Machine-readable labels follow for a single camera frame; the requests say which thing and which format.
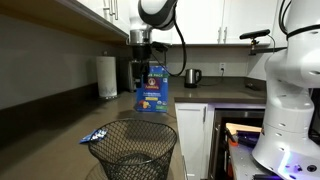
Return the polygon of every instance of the kitchen counter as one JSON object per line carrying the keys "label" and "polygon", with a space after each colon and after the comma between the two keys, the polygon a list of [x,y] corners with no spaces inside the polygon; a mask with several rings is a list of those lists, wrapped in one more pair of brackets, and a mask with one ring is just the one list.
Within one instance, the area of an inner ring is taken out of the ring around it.
{"label": "kitchen counter", "polygon": [[[265,102],[265,91],[245,88],[243,78],[204,78],[201,83],[215,85],[196,89],[184,88],[183,80],[169,79],[167,113],[136,112],[133,109],[135,93],[128,92],[120,93],[119,98],[112,101],[96,99],[64,109],[47,128],[0,149],[0,179],[103,179],[105,175],[97,159],[89,153],[87,145],[78,144],[93,129],[117,119],[135,118],[164,123],[178,132],[175,102]],[[168,179],[184,179],[179,141],[174,148]]]}

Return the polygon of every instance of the upper cabinet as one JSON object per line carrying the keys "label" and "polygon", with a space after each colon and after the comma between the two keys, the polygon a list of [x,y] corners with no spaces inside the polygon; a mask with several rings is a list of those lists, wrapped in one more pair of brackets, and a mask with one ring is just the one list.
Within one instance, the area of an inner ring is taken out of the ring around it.
{"label": "upper cabinet", "polygon": [[[243,33],[270,29],[272,32],[278,0],[179,0],[177,23],[187,45],[249,45],[251,40],[240,40]],[[181,44],[175,28],[157,33],[161,41],[171,38]],[[269,44],[269,37],[257,38]]]}
{"label": "upper cabinet", "polygon": [[[177,24],[186,44],[217,44],[222,23],[223,1],[178,1]],[[173,44],[181,44],[174,29]]]}
{"label": "upper cabinet", "polygon": [[[243,33],[273,30],[278,0],[225,0],[219,44],[250,44],[240,40]],[[269,44],[270,37],[256,38],[259,44]]]}
{"label": "upper cabinet", "polygon": [[126,34],[130,32],[128,0],[78,0]]}
{"label": "upper cabinet", "polygon": [[105,1],[107,4],[103,0],[81,0],[81,3],[77,0],[1,0],[0,14],[96,41],[125,44],[129,32],[128,5],[125,0],[112,0],[112,12],[119,13],[118,19],[123,21],[116,23],[111,19],[115,15],[105,14],[105,8],[109,7],[109,1]]}

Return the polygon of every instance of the cereal box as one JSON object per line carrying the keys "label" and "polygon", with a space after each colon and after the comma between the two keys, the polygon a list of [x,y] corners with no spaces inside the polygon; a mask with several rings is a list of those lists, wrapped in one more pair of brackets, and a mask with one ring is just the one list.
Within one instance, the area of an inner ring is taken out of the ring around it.
{"label": "cereal box", "polygon": [[167,112],[167,103],[168,73],[161,66],[150,66],[148,82],[142,82],[141,88],[137,88],[136,110]]}

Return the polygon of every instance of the white cabinet door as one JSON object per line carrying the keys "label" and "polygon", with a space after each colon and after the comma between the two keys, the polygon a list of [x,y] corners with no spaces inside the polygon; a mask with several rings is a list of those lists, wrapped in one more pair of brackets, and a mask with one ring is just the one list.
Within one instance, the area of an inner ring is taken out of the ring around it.
{"label": "white cabinet door", "polygon": [[[250,44],[240,40],[244,33],[273,30],[278,0],[225,0],[221,44]],[[270,44],[270,37],[256,38],[260,44]]]}
{"label": "white cabinet door", "polygon": [[172,44],[172,30],[174,30],[174,27],[166,31],[153,29],[151,32],[151,41]]}
{"label": "white cabinet door", "polygon": [[213,112],[208,104],[176,103],[175,107],[188,180],[206,179],[212,135],[207,136],[212,132]]}
{"label": "white cabinet door", "polygon": [[110,11],[111,0],[78,0],[91,11],[103,17],[107,21],[112,20],[112,12]]}
{"label": "white cabinet door", "polygon": [[[177,6],[177,23],[187,45],[217,44],[222,23],[223,1],[180,1]],[[181,44],[176,30],[173,44]]]}
{"label": "white cabinet door", "polygon": [[129,19],[129,0],[110,0],[112,1],[114,15],[112,23],[129,35],[130,19]]}
{"label": "white cabinet door", "polygon": [[129,34],[129,1],[128,0],[78,0],[91,11],[103,17],[114,26]]}

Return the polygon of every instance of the wire basket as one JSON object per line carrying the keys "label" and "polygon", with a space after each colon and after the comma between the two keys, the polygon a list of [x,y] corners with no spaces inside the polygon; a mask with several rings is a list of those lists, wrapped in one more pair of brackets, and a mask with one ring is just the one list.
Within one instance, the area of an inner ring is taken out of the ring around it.
{"label": "wire basket", "polygon": [[100,141],[90,141],[89,151],[100,161],[109,180],[167,179],[177,142],[172,128],[144,120],[124,119],[100,129],[107,130],[107,134]]}

